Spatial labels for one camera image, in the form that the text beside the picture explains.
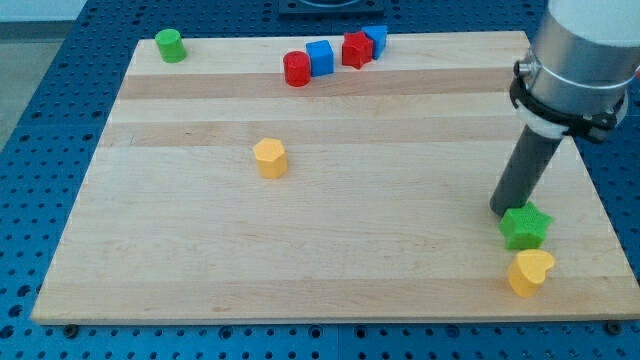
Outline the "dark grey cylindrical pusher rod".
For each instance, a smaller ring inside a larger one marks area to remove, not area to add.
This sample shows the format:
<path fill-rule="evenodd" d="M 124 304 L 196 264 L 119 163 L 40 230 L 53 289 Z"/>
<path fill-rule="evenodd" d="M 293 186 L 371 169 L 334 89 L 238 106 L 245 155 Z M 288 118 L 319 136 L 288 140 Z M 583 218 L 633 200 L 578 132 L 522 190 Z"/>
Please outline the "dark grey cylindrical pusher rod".
<path fill-rule="evenodd" d="M 503 217 L 527 203 L 560 143 L 524 127 L 490 199 L 494 214 Z"/>

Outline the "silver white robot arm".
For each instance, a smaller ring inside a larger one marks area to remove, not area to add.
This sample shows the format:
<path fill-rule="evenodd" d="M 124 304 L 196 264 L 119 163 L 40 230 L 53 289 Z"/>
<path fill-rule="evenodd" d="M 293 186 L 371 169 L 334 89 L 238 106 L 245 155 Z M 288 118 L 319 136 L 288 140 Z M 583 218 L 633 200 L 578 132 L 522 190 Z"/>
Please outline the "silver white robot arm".
<path fill-rule="evenodd" d="M 525 126 L 490 199 L 525 205 L 566 136 L 601 143 L 629 107 L 639 70 L 638 0 L 550 0 L 509 96 Z"/>

